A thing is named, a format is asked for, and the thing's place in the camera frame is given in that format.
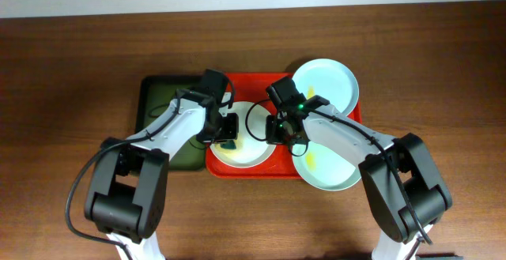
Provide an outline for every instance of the plate with yellow stain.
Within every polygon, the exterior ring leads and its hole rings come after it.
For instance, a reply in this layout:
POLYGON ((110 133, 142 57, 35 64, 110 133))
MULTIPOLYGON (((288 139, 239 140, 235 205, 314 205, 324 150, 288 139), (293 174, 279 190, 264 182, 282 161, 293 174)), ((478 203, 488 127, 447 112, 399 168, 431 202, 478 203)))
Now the plate with yellow stain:
MULTIPOLYGON (((294 145, 292 152, 300 155, 305 145, 294 145)), ((294 156, 293 165, 300 177, 322 190, 344 190, 355 185, 361 174, 350 162, 323 145, 310 141, 303 156, 294 156)))
MULTIPOLYGON (((235 102, 229 113, 237 113, 239 118, 239 132, 237 139, 227 145, 212 144, 210 146, 214 156, 224 164, 234 168, 251 168, 263 161, 276 149, 276 145, 268 145, 264 141, 257 141, 246 131, 246 114, 252 102, 235 102)), ((269 111, 257 105, 251 110, 247 124, 251 132, 258 138, 266 136, 266 117, 270 115, 269 111)))
POLYGON ((344 115, 349 115, 357 106, 357 79, 340 62, 328 58, 306 62, 293 75, 293 82, 307 99, 320 95, 344 115))

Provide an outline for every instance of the plate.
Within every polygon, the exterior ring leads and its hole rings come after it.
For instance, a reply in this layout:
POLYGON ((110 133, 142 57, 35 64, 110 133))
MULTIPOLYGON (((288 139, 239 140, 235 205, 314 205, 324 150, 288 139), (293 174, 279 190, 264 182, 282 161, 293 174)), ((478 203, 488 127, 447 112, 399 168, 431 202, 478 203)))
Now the plate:
POLYGON ((344 115, 349 115, 357 106, 357 79, 351 70, 340 62, 328 58, 306 62, 295 72, 293 81, 297 90, 307 99, 320 95, 344 115))
MULTIPOLYGON (((221 145, 210 146, 214 156, 224 164, 234 168, 251 168, 267 160, 276 145, 268 145, 264 141, 255 140, 247 131, 245 126, 246 114, 252 102, 235 102, 228 112, 237 113, 239 117, 239 132, 237 133, 236 149, 223 149, 221 145)), ((257 105, 253 108, 248 118, 248 125, 251 132, 257 138, 264 138, 266 131, 266 117, 269 111, 257 105)))
MULTIPOLYGON (((294 145, 292 152, 300 155, 305 145, 294 145)), ((310 185, 329 191, 344 190, 355 185, 360 171, 350 162, 323 145, 310 141, 308 151, 300 157, 293 157, 293 165, 300 177, 310 185)))

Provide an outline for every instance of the green tray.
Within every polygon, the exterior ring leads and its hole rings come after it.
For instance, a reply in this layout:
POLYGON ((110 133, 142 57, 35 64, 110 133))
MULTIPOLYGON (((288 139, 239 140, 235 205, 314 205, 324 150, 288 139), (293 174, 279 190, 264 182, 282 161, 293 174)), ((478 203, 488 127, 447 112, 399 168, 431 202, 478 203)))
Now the green tray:
MULTIPOLYGON (((156 106, 169 103, 177 89, 185 89, 198 84, 200 76, 149 76, 142 80, 141 95, 137 110, 137 122, 135 132, 146 128, 155 119, 148 116, 149 111, 156 106)), ((164 109, 155 111, 154 114, 163 113, 164 109)), ((199 146, 200 144, 192 137, 190 141, 199 146)), ((197 171, 206 166, 206 151, 199 150, 187 141, 183 147, 171 159, 169 169, 172 171, 197 171)))

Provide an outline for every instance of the robotic arm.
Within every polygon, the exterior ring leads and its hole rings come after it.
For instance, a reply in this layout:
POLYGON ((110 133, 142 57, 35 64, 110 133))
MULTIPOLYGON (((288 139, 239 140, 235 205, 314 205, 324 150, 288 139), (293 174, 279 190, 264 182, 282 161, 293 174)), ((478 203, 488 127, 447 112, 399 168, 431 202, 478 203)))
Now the robotic arm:
MULTIPOLYGON (((236 139, 237 115, 227 113, 235 91, 232 86, 232 94, 225 93, 228 83, 222 73, 207 70, 196 88, 178 90, 146 129, 125 141, 109 138, 102 144, 85 217, 110 239, 98 241, 115 244, 123 260, 164 259, 154 232, 164 210, 169 161, 184 142, 194 135, 205 143, 236 139), (117 182, 117 175, 129 174, 138 175, 137 187, 117 182)), ((425 231, 451 207, 451 196, 420 138, 408 134, 397 139, 370 130, 322 97, 306 100, 289 77, 273 83, 267 93, 278 110, 266 120, 268 143, 291 147, 313 141, 360 170, 372 215, 383 231, 374 260, 411 259, 419 237, 430 241, 425 231), (411 179, 400 183, 397 170, 410 171, 411 179)), ((70 230, 83 236, 70 223, 69 210, 67 202, 70 230)))

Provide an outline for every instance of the brown table surface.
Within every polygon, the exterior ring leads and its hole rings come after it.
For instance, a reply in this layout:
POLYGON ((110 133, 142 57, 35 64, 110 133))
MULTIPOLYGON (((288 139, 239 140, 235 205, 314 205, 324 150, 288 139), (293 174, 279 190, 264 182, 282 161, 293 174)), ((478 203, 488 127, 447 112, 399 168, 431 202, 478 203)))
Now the brown table surface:
MULTIPOLYGON (((424 138, 454 199, 422 254, 506 258, 506 2, 0 20, 0 258, 117 259, 63 209, 100 142, 133 133, 150 74, 346 64, 363 122, 424 138)), ((88 177, 72 207, 83 217, 88 177)), ((157 229, 173 258, 298 259, 372 251, 363 186, 169 174, 157 229)))

